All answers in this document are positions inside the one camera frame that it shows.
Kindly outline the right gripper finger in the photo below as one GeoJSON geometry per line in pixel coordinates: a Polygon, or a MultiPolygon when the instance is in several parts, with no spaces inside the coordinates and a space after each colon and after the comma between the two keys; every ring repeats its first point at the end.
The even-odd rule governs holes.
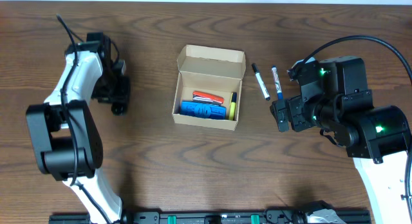
{"type": "Polygon", "coordinates": [[[295,96],[286,100],[288,120],[292,130],[295,132],[304,131],[308,128],[308,122],[303,116],[303,104],[301,96],[295,96]]]}
{"type": "Polygon", "coordinates": [[[273,101],[272,105],[270,106],[270,112],[274,116],[278,130],[280,132],[286,132],[289,130],[288,125],[288,114],[287,114],[287,107],[286,102],[284,99],[273,101]]]}

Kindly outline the blue whiteboard marker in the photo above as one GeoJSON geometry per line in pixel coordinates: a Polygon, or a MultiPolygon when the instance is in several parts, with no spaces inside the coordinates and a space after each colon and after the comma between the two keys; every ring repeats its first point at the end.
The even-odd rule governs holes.
{"type": "Polygon", "coordinates": [[[272,66],[271,68],[271,72],[274,78],[274,84],[276,87],[276,93],[277,93],[277,99],[278,100],[282,100],[283,99],[283,92],[281,89],[281,84],[280,84],[280,79],[279,79],[279,75],[277,72],[277,67],[276,66],[272,66]]]}

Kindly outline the yellow highlighter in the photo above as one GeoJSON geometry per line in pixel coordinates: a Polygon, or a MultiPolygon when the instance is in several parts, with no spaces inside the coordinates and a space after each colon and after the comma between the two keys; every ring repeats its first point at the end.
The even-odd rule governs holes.
{"type": "Polygon", "coordinates": [[[234,120],[235,112],[236,112],[236,101],[237,101],[237,93],[233,92],[230,98],[230,110],[229,110],[229,120],[234,120]]]}

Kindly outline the black whiteboard marker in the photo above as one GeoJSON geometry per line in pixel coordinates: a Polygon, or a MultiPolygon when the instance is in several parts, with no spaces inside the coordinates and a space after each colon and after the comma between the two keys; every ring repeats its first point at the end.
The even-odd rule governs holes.
{"type": "Polygon", "coordinates": [[[258,69],[258,67],[255,63],[252,63],[252,69],[255,73],[256,79],[258,81],[259,87],[262,91],[262,94],[263,94],[265,100],[270,100],[270,94],[267,90],[267,87],[265,86],[265,83],[263,82],[263,78],[262,78],[262,76],[260,74],[260,71],[259,71],[259,69],[258,69]]]}

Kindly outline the cardboard box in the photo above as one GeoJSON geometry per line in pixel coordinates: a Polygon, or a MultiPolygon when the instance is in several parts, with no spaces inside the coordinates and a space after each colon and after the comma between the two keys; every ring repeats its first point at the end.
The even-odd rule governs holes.
{"type": "Polygon", "coordinates": [[[242,80],[246,70],[245,53],[237,50],[186,45],[177,58],[178,81],[172,116],[177,124],[235,130],[238,124],[242,80]],[[223,120],[197,118],[180,114],[183,101],[195,102],[194,91],[224,98],[226,108],[223,120]],[[237,93],[234,120],[229,120],[230,98],[237,93]]]}

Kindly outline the red stapler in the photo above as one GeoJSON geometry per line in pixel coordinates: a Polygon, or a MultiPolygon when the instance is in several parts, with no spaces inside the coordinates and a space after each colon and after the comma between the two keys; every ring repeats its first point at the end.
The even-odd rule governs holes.
{"type": "Polygon", "coordinates": [[[203,102],[203,103],[208,103],[208,104],[217,104],[217,105],[222,105],[224,103],[224,98],[219,97],[217,95],[213,95],[210,93],[204,93],[201,91],[194,91],[192,93],[193,100],[195,102],[203,102]]]}

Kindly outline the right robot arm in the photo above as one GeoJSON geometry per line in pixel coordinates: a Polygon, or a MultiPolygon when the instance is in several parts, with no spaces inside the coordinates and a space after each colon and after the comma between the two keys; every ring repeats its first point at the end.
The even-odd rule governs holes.
{"type": "Polygon", "coordinates": [[[320,128],[346,150],[364,183],[377,223],[411,223],[405,192],[411,131],[396,106],[375,107],[360,57],[310,58],[297,74],[300,94],[270,107],[281,132],[320,128]]]}

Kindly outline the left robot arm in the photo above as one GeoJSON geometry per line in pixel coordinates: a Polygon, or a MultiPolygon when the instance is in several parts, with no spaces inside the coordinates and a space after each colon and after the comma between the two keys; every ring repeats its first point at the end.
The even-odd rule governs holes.
{"type": "Polygon", "coordinates": [[[125,61],[111,58],[115,46],[106,36],[69,46],[65,69],[51,95],[26,110],[40,172],[78,196],[89,213],[87,223],[131,221],[101,168],[102,140],[89,110],[95,99],[111,104],[114,115],[127,111],[131,85],[125,61]]]}

